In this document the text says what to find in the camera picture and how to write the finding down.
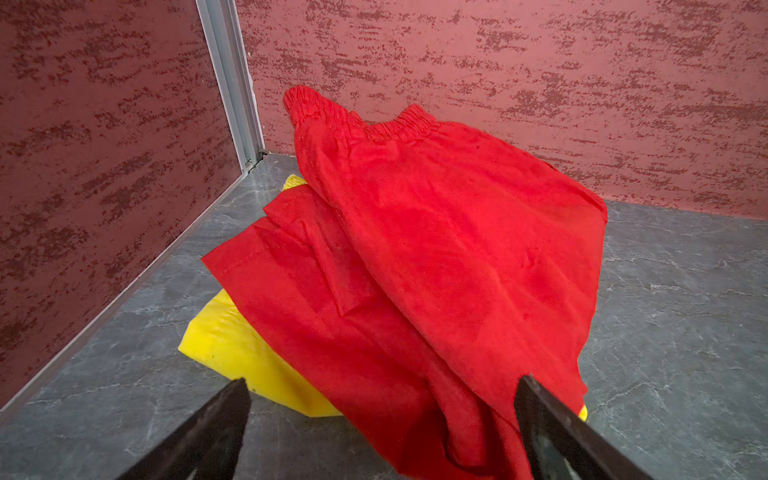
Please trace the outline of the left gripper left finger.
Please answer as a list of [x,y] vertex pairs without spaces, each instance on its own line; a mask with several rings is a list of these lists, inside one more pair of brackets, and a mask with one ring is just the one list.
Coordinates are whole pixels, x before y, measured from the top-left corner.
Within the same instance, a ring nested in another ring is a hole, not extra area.
[[231,479],[251,405],[244,379],[231,381],[120,477]]

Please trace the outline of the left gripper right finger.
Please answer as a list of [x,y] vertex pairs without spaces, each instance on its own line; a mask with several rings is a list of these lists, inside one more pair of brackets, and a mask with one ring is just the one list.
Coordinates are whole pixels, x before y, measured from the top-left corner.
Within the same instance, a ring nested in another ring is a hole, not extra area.
[[514,408],[533,478],[652,479],[533,376],[520,379]]

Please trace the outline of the yellow shorts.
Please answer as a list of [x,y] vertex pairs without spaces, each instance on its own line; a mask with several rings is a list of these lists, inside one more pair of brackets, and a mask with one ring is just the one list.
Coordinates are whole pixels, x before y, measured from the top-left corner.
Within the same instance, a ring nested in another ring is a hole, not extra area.
[[601,239],[603,202],[561,183],[549,190],[483,193],[463,219],[415,189],[342,187],[340,207],[300,178],[261,218],[215,248],[204,264],[221,291],[190,322],[180,351],[269,400],[310,417],[394,423],[435,416],[474,425],[490,412],[408,317],[431,301],[430,319],[473,320],[504,291],[467,273],[476,253],[463,233],[573,261]]

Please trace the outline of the red shorts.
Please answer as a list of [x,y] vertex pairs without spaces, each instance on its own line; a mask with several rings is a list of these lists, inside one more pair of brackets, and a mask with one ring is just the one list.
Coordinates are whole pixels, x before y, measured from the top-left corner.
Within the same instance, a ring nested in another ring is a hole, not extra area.
[[583,408],[604,201],[416,105],[378,124],[306,86],[284,105],[303,184],[204,264],[399,473],[529,478],[514,396],[531,375]]

